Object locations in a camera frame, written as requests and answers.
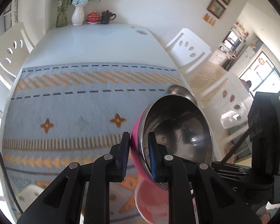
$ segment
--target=chair cutout hole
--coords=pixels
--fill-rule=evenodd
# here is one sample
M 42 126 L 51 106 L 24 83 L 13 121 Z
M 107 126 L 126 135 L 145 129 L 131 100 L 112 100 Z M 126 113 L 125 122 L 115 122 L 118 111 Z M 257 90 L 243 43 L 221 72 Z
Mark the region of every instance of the chair cutout hole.
M 11 60 L 9 58 L 5 58 L 5 63 L 8 62 L 8 64 L 11 64 Z
M 235 114 L 234 116 L 232 116 L 234 119 L 236 119 L 237 121 L 240 121 L 242 119 L 242 117 L 239 114 Z
M 241 108 L 240 105 L 235 105 L 235 106 L 234 106 L 234 109 L 235 109 L 235 110 L 239 110 L 240 108 Z
M 226 98 L 226 96 L 227 96 L 227 91 L 224 90 L 224 91 L 223 91 L 223 98 Z
M 233 102 L 235 100 L 235 96 L 234 95 L 231 95 L 230 96 L 230 102 Z

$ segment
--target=metal bowl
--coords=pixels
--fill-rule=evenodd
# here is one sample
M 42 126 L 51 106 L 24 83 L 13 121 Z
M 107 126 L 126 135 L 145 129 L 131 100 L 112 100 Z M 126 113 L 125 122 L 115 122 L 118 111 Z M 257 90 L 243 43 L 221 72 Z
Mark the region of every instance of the metal bowl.
M 213 141 L 208 123 L 200 109 L 188 98 L 166 94 L 144 111 L 138 129 L 138 151 L 141 164 L 152 180 L 147 137 L 153 131 L 168 153 L 197 163 L 211 164 Z M 163 189 L 165 184 L 157 183 Z

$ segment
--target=metal screw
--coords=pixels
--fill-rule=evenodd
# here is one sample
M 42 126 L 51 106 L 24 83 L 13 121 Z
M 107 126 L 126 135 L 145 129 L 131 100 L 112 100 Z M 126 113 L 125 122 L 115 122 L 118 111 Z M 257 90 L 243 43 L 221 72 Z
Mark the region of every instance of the metal screw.
M 203 170 L 208 169 L 208 165 L 207 165 L 206 163 L 200 163 L 200 164 L 199 164 L 199 167 L 200 167 L 201 169 L 203 169 Z
M 76 162 L 72 162 L 70 165 L 69 165 L 69 168 L 70 169 L 75 169 L 75 168 L 77 168 L 78 167 L 78 163 L 76 163 Z
M 106 154 L 106 155 L 104 156 L 104 159 L 105 159 L 105 160 L 111 160 L 112 158 L 113 158 L 112 154 Z
M 171 160 L 173 160 L 173 156 L 172 155 L 166 155 L 166 156 L 164 156 L 164 159 L 167 160 L 167 161 L 171 161 Z

